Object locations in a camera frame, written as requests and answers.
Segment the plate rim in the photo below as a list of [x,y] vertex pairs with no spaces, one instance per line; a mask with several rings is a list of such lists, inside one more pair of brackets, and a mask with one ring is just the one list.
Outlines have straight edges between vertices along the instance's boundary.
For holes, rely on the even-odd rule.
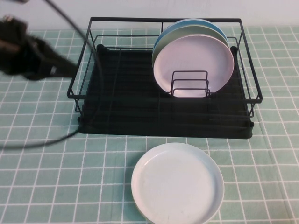
[[158,150],[161,150],[160,148],[162,147],[162,152],[163,152],[163,146],[165,145],[181,145],[182,147],[188,147],[187,149],[180,149],[180,150],[183,150],[183,151],[186,151],[186,150],[193,150],[193,152],[196,150],[196,152],[198,153],[198,155],[203,156],[205,158],[207,158],[209,160],[209,163],[211,163],[214,167],[215,167],[215,170],[217,172],[217,176],[220,177],[220,183],[221,183],[221,188],[222,188],[222,192],[221,193],[221,197],[220,197],[220,203],[217,207],[217,209],[215,210],[215,212],[205,221],[203,222],[202,224],[206,224],[207,222],[209,222],[216,214],[217,212],[219,211],[222,203],[223,203],[223,200],[224,200],[224,193],[225,193],[225,184],[224,184],[224,179],[223,179],[223,175],[222,175],[222,172],[220,170],[220,168],[218,167],[217,163],[211,158],[211,156],[209,156],[208,154],[206,154],[202,149],[198,148],[198,147],[195,147],[193,145],[189,145],[189,144],[185,144],[185,143],[180,143],[180,142],[172,142],[172,143],[164,143],[162,145],[158,145],[152,149],[150,149],[149,151],[147,151],[145,154],[142,155],[142,157],[138,160],[138,162],[136,163],[135,167],[134,167],[134,170],[133,170],[133,173],[132,173],[132,178],[131,178],[131,192],[132,192],[132,197],[133,197],[133,200],[134,200],[134,203],[136,205],[136,208],[138,209],[138,211],[143,215],[143,217],[145,217],[148,221],[154,223],[152,220],[150,220],[149,218],[146,217],[146,215],[140,210],[140,208],[138,207],[138,203],[136,201],[136,191],[137,189],[133,188],[133,182],[136,182],[137,180],[137,177],[136,177],[136,173],[138,172],[137,169],[139,168],[142,168],[142,159],[144,159],[146,156],[148,156],[148,152],[154,150],[154,151],[157,151],[155,152],[156,153],[156,156],[157,154],[160,154],[161,151],[159,152]]
[[183,20],[179,20],[179,21],[176,21],[175,23],[171,24],[169,27],[167,27],[164,31],[162,31],[162,33],[159,35],[159,37],[157,38],[155,44],[154,44],[154,48],[155,46],[157,45],[157,43],[160,41],[160,39],[167,35],[171,30],[173,30],[173,26],[175,25],[179,25],[180,23],[185,23],[185,22],[191,22],[193,21],[194,23],[197,21],[197,22],[204,22],[206,24],[201,24],[203,26],[208,26],[208,25],[211,25],[212,27],[210,27],[211,29],[214,29],[217,28],[219,29],[219,33],[226,39],[226,41],[228,42],[228,38],[226,37],[225,33],[222,31],[222,29],[220,29],[220,27],[218,27],[217,25],[213,24],[212,22],[209,22],[208,20],[204,20],[204,19],[198,19],[198,18],[189,18],[189,19],[183,19]]
[[[232,63],[232,67],[231,67],[231,69],[230,69],[230,70],[231,70],[231,74],[229,75],[229,78],[228,78],[227,81],[226,81],[226,83],[228,83],[229,79],[231,78],[231,76],[232,76],[232,74],[233,74],[234,67],[235,67],[234,56],[233,56],[233,54],[232,54],[230,48],[229,48],[227,45],[225,45],[223,42],[221,42],[220,40],[218,40],[217,38],[214,38],[214,37],[209,36],[209,35],[204,35],[204,34],[192,34],[192,35],[186,35],[186,36],[180,37],[180,38],[178,38],[178,39],[176,39],[176,40],[174,40],[174,41],[171,41],[170,43],[173,43],[173,42],[178,41],[178,40],[180,40],[180,39],[188,38],[188,37],[191,37],[191,36],[205,36],[205,37],[214,39],[214,40],[216,40],[217,42],[219,42],[220,44],[222,44],[222,45],[229,51],[230,59],[231,59],[231,61],[232,61],[233,63]],[[159,55],[156,57],[156,60],[157,60],[158,57],[160,56],[161,52],[162,52],[163,50],[165,50],[165,48],[166,48],[168,45],[166,45],[166,46],[159,52]],[[153,73],[154,73],[155,81],[156,81],[157,84],[160,86],[160,88],[161,88],[164,92],[166,92],[166,93],[168,93],[168,94],[171,95],[171,93],[169,93],[168,89],[165,89],[165,88],[162,87],[162,85],[160,85],[161,82],[159,82],[159,79],[157,79],[157,73],[155,73],[155,64],[154,64],[154,67],[153,67]],[[205,96],[201,96],[201,97],[200,97],[200,96],[180,96],[180,94],[179,94],[179,95],[178,95],[178,94],[173,94],[173,96],[175,96],[175,97],[182,97],[182,98],[185,98],[185,97],[189,97],[189,98],[191,98],[191,97],[195,97],[195,98],[203,98],[203,97],[205,97]]]
[[176,31],[178,31],[179,29],[182,29],[182,28],[185,28],[185,27],[202,27],[202,28],[207,28],[207,29],[209,29],[209,30],[211,30],[211,31],[213,31],[213,32],[215,32],[215,33],[218,33],[218,34],[223,38],[222,40],[224,40],[225,42],[223,42],[222,40],[220,40],[220,41],[223,42],[225,45],[227,45],[227,46],[229,47],[229,44],[228,44],[227,40],[223,37],[223,35],[222,35],[221,33],[219,33],[217,30],[214,30],[214,29],[212,29],[212,28],[210,28],[210,27],[207,27],[207,26],[205,26],[205,25],[193,24],[193,25],[187,25],[187,26],[178,27],[178,28],[176,28],[176,29],[171,30],[171,31],[170,31],[169,33],[167,33],[166,35],[164,35],[164,36],[157,42],[157,44],[154,46],[154,48],[153,48],[153,53],[152,53],[152,59],[151,59],[151,63],[152,63],[152,66],[153,66],[153,67],[154,67],[155,60],[156,60],[156,58],[158,57],[159,53],[160,53],[160,52],[163,50],[163,48],[166,47],[169,43],[171,43],[172,41],[175,41],[175,40],[177,40],[177,39],[179,39],[179,38],[185,37],[185,36],[195,35],[195,34],[202,34],[202,33],[185,34],[184,36],[181,36],[181,37],[179,37],[179,38],[177,38],[177,39],[175,39],[175,40],[172,40],[172,41],[168,42],[164,47],[162,47],[162,49],[158,52],[158,54],[156,55],[155,58],[153,57],[153,56],[154,56],[154,52],[155,52],[155,50],[157,50],[157,46],[158,46],[158,44],[161,43],[161,42],[160,42],[161,40],[166,39],[167,37],[169,37],[169,35],[173,34],[173,32],[176,32]]

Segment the dish rack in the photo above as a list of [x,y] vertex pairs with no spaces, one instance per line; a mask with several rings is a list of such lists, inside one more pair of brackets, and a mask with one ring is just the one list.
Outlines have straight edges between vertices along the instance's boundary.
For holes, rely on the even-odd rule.
[[255,104],[263,100],[249,52],[241,19],[206,19],[219,26],[232,24],[240,33],[228,36],[235,67],[231,79],[216,93],[209,90],[208,71],[197,72],[205,82],[204,98],[176,98],[173,83],[187,81],[172,79],[171,91],[164,92],[156,83],[151,65],[153,46],[113,46],[97,44],[102,38],[158,38],[159,34],[105,34],[93,30],[94,23],[126,22],[158,24],[160,32],[167,23],[181,19],[92,17],[86,37],[97,52],[100,70],[86,42],[79,60],[77,76],[71,80],[68,98],[76,102],[78,123],[82,133],[237,138],[252,136]]

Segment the grid pattern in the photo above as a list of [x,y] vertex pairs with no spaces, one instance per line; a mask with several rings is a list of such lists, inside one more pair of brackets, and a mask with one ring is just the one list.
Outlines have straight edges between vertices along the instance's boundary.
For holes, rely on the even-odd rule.
[[[240,33],[225,27],[227,35]],[[0,153],[0,223],[145,224],[130,189],[134,165],[149,149],[183,142],[203,149],[221,169],[225,197],[213,224],[299,223],[299,27],[245,28],[264,101],[249,140],[83,135],[58,145]],[[159,34],[104,30],[104,34]],[[73,31],[33,31],[77,61]],[[151,47],[156,38],[100,38],[106,46]],[[246,55],[244,67],[249,72]],[[88,52],[74,87],[79,90]],[[253,79],[249,77],[252,94]],[[32,143],[77,128],[69,80],[27,82],[0,76],[0,142]]]

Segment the plate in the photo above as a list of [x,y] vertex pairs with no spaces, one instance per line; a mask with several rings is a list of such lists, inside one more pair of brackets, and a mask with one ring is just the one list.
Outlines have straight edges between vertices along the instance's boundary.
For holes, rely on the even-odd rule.
[[175,97],[205,97],[206,85],[211,93],[217,92],[228,82],[233,69],[234,58],[227,45],[208,35],[188,35],[161,50],[155,60],[154,77]]
[[192,34],[204,34],[215,37],[216,39],[223,42],[225,45],[228,46],[227,40],[216,30],[206,27],[206,26],[199,26],[199,25],[190,25],[179,27],[170,31],[167,35],[163,36],[159,42],[156,44],[155,48],[153,49],[153,56],[152,56],[152,65],[154,66],[155,59],[157,58],[160,51],[170,42]]
[[224,181],[205,152],[183,143],[159,145],[137,162],[132,194],[139,211],[155,224],[202,224],[218,211]]
[[171,26],[169,26],[166,30],[164,30],[160,36],[158,37],[158,39],[155,42],[154,48],[157,45],[157,43],[162,39],[162,37],[164,37],[165,35],[167,35],[169,32],[180,28],[180,27],[184,27],[184,26],[190,26],[190,25],[200,25],[200,26],[205,26],[205,27],[209,27],[211,29],[216,30],[218,33],[220,33],[228,42],[227,37],[225,36],[224,32],[215,24],[207,21],[207,20],[202,20],[202,19],[184,19],[184,20],[179,20],[175,23],[173,23]]

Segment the black cable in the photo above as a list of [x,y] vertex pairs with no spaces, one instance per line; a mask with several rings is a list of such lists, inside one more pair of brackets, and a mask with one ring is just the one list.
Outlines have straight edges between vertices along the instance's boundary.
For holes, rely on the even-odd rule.
[[86,42],[86,44],[88,45],[88,47],[90,48],[93,57],[95,58],[95,62],[97,64],[97,67],[99,69],[99,75],[100,75],[100,90],[101,90],[101,94],[99,96],[99,105],[98,107],[95,109],[95,111],[93,112],[93,116],[92,118],[85,122],[83,124],[83,126],[79,126],[77,130],[73,131],[72,133],[65,135],[59,139],[55,139],[55,140],[49,140],[49,141],[45,141],[45,142],[38,142],[38,143],[34,143],[34,144],[28,144],[28,145],[2,145],[0,146],[2,148],[2,150],[5,149],[28,149],[28,148],[39,148],[39,147],[44,147],[44,146],[50,146],[56,143],[59,143],[61,141],[64,141],[68,138],[71,138],[73,136],[75,136],[76,134],[78,134],[80,132],[80,129],[90,123],[92,123],[93,119],[95,118],[95,115],[97,113],[97,111],[100,108],[100,99],[101,99],[101,95],[103,93],[104,90],[104,85],[103,82],[101,82],[101,80],[103,80],[102,77],[102,72],[101,72],[101,64],[99,59],[97,58],[96,52],[93,48],[93,45],[90,44],[90,42],[88,41],[88,38],[84,35],[84,33],[80,30],[80,28],[56,5],[54,4],[51,0],[44,0],[52,9],[54,9],[61,17],[63,17],[73,28],[74,30],[79,34],[79,36]]

